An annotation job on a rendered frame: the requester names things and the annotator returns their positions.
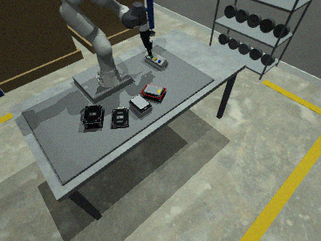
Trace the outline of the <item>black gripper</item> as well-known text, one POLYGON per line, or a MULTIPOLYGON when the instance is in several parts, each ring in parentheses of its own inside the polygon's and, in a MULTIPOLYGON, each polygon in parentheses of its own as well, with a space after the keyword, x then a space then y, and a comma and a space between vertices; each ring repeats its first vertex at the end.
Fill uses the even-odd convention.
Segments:
POLYGON ((147 48, 148 56, 152 56, 151 50, 153 49, 153 40, 150 39, 150 31, 149 29, 147 31, 140 31, 140 38, 145 46, 147 48))

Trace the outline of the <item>white button panel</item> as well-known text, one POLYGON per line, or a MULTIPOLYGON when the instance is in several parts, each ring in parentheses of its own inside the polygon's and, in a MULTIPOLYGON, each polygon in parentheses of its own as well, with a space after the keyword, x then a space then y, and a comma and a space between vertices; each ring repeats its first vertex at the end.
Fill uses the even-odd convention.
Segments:
POLYGON ((150 63, 151 65, 155 66, 156 68, 158 68, 160 70, 162 70, 165 67, 167 67, 166 59, 164 59, 163 57, 161 57, 160 55, 156 54, 153 51, 151 51, 151 52, 152 52, 152 56, 151 57, 148 56, 148 52, 145 53, 144 56, 146 57, 146 59, 145 59, 146 62, 150 63))

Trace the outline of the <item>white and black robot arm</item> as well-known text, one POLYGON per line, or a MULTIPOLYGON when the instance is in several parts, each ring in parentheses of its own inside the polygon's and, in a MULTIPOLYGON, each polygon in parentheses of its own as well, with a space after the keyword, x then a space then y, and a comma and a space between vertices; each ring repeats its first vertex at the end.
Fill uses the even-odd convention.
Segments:
MULTIPOLYGON (((92 44, 100 67, 96 79, 101 86, 115 87, 120 83, 122 76, 119 74, 119 71, 116 69, 114 64, 113 53, 111 54, 113 51, 111 43, 104 32, 101 31, 78 7, 78 4, 81 4, 83 1, 84 0, 61 0, 63 3, 59 8, 59 13, 61 17, 73 28, 73 30, 92 44), (90 34, 92 35, 90 36, 90 34)), ((114 11, 121 23, 127 29, 132 29, 136 26, 138 31, 147 31, 149 29, 148 18, 146 18, 147 12, 144 4, 141 2, 133 3, 132 7, 129 9, 127 6, 118 3, 116 0, 90 1, 101 8, 105 8, 107 6, 114 11), (111 2, 109 3, 109 1, 111 2)))

